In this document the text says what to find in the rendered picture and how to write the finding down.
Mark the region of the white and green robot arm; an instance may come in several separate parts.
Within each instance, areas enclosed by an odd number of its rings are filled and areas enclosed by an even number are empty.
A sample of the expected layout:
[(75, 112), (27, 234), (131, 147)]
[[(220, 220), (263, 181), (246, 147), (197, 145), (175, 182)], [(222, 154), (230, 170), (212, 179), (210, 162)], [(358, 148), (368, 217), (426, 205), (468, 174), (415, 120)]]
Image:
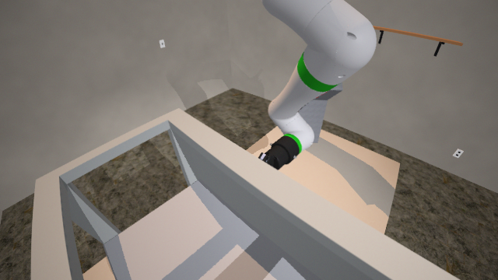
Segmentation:
[[(371, 22), (344, 0), (261, 0), (266, 10), (307, 44), (268, 115), (284, 134), (279, 145), (291, 163), (314, 142), (299, 110), (359, 71), (373, 57), (377, 36)], [(296, 119), (295, 119), (296, 118)]]

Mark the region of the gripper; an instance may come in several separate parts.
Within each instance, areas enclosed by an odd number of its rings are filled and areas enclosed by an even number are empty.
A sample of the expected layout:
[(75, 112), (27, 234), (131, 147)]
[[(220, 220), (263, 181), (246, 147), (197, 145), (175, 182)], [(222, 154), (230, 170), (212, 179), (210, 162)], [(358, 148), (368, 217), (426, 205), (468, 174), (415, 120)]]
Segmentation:
[(274, 145), (266, 153), (262, 152), (258, 158), (277, 170), (281, 169), (289, 160), (286, 150), (279, 145)]

